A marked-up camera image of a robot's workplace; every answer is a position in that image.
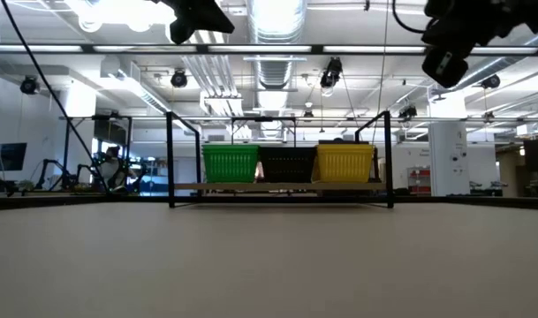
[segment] wooden shelf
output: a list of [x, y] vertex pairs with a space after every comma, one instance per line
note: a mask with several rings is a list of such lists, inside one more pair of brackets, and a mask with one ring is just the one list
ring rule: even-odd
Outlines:
[[275, 191], [275, 190], [386, 190], [386, 184], [382, 183], [314, 183], [314, 184], [293, 184], [293, 183], [220, 183], [220, 184], [175, 184], [177, 190], [240, 190], [240, 191]]

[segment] ventilation duct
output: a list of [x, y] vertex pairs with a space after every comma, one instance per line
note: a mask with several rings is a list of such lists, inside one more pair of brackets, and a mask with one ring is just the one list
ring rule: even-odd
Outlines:
[[[302, 35], [306, 19], [307, 0], [248, 0], [248, 19], [251, 43], [295, 44]], [[254, 70], [259, 92], [257, 101], [264, 115], [279, 116], [288, 93], [278, 90], [290, 86], [293, 62], [257, 61]], [[274, 124], [262, 123], [261, 129], [274, 129]]]
[[[525, 46], [538, 46], [538, 35], [534, 36], [532, 39], [530, 39], [527, 42], [523, 42], [520, 45]], [[474, 84], [480, 83], [484, 79], [520, 62], [526, 59], [527, 57], [489, 57], [482, 60], [480, 63], [476, 64], [467, 75], [455, 86], [451, 89], [439, 89], [437, 90], [438, 93], [449, 93], [449, 92], [456, 92], [461, 89], [470, 87]], [[407, 101], [414, 101], [423, 96], [423, 87], [430, 86], [432, 84], [430, 79], [425, 80], [424, 82], [420, 83], [420, 87], [416, 87], [413, 89], [410, 93], [400, 98], [397, 103], [400, 103], [404, 100]]]

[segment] table surface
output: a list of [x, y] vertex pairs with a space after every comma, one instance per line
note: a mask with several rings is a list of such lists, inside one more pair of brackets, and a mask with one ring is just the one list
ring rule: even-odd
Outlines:
[[0, 211], [0, 317], [538, 318], [538, 211]]

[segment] green basket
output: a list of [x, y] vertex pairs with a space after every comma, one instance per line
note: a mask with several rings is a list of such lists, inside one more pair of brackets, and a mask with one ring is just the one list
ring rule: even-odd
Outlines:
[[202, 152], [209, 183], [254, 182], [259, 146], [204, 145]]

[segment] yellow basket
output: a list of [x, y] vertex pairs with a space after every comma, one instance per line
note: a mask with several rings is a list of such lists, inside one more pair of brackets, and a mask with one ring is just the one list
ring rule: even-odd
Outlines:
[[319, 145], [317, 148], [315, 182], [368, 182], [374, 146]]

